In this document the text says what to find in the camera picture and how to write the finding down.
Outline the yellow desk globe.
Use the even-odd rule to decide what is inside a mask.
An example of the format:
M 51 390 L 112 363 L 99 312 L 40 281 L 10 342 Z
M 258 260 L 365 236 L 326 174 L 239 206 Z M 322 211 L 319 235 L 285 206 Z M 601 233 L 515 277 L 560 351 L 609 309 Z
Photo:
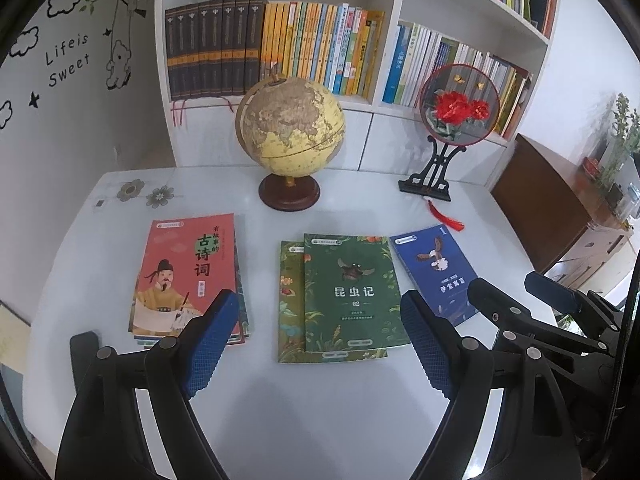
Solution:
M 245 154 L 267 171 L 259 198 L 272 209 L 293 212 L 318 202 L 314 174 L 340 151 L 346 119 L 322 84 L 274 74 L 245 93 L 234 130 Z

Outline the white bookshelf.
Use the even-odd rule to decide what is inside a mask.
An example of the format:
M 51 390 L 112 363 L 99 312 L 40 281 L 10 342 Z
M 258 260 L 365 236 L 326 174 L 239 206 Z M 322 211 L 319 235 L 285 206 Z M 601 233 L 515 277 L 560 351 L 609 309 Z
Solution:
M 156 0 L 160 95 L 179 166 L 246 166 L 234 133 L 244 93 L 271 74 L 333 91 L 346 116 L 340 169 L 411 174 L 432 154 L 420 92 L 448 64 L 471 99 L 498 92 L 495 125 L 449 165 L 485 185 L 544 71 L 559 0 Z

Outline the black chair back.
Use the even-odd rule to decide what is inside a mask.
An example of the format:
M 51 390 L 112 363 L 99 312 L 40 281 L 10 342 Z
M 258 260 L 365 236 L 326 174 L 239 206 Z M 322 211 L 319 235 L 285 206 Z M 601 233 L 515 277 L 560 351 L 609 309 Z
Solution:
M 76 393 L 87 396 L 90 414 L 102 414 L 104 410 L 103 377 L 93 363 L 100 348 L 99 336 L 85 332 L 70 338 L 70 360 Z

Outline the brown wooden cabinet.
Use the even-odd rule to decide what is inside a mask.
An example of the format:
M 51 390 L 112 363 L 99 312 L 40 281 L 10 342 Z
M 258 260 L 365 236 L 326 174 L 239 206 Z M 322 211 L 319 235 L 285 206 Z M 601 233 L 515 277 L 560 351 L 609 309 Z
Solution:
M 577 288 L 631 238 L 584 170 L 518 134 L 491 195 L 535 271 Z

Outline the olive green insect book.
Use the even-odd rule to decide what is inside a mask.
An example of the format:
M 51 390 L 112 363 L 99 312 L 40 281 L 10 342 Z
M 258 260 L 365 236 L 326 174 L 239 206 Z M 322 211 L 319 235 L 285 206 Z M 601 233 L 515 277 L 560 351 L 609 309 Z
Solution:
M 304 305 L 304 245 L 280 243 L 278 362 L 282 364 L 329 364 L 384 359 L 384 349 L 306 351 Z

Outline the green potted plant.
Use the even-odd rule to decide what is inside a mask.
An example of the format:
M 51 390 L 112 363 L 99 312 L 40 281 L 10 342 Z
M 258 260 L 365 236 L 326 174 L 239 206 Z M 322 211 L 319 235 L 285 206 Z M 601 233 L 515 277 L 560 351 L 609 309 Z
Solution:
M 628 156 L 639 149 L 639 111 L 630 107 L 629 99 L 620 93 L 613 110 L 613 132 L 599 162 L 597 184 L 607 191 Z

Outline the blue fables book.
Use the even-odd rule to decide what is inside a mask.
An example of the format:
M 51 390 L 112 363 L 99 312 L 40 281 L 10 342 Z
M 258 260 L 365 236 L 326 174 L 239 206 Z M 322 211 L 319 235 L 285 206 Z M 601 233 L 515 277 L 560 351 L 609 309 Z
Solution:
M 392 236 L 390 242 L 436 315 L 453 326 L 475 315 L 468 288 L 477 274 L 446 226 Z

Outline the dark green insect book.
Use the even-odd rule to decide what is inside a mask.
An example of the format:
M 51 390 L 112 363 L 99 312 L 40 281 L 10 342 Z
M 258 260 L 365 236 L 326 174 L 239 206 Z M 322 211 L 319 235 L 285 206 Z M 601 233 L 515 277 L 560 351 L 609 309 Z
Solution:
M 305 350 L 405 346 L 400 292 L 385 236 L 304 235 Z

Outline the row of dark hardcover books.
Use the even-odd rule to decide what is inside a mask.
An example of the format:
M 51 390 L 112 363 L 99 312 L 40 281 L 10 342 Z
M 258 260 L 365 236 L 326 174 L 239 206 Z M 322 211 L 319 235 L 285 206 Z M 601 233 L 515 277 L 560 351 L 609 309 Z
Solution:
M 165 11 L 170 98 L 242 96 L 262 79 L 268 0 L 207 0 Z

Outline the row of white blue books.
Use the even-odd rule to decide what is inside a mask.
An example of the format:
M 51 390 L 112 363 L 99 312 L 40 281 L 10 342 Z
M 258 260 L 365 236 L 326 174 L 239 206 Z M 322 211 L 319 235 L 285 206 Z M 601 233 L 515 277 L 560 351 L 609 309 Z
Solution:
M 510 140 L 528 99 L 528 70 L 400 21 L 382 101 L 405 106 L 439 140 L 475 144 L 495 133 Z

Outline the row of yellow orange books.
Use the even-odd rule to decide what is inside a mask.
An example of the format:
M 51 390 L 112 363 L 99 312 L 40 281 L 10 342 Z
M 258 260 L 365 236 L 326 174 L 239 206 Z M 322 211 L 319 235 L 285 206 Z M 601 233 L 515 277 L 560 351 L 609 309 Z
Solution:
M 383 11 L 346 2 L 268 2 L 262 79 L 271 75 L 305 78 L 339 96 L 370 101 L 384 22 Z

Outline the round embroidered fan on stand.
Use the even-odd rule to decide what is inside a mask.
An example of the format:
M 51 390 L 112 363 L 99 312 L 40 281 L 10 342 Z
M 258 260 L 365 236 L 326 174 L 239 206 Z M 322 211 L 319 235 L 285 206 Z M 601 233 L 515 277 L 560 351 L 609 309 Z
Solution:
M 449 202 L 446 173 L 450 162 L 494 131 L 500 112 L 498 90 L 478 68 L 449 64 L 427 78 L 419 93 L 418 110 L 432 154 L 423 170 L 400 180 L 398 188 Z

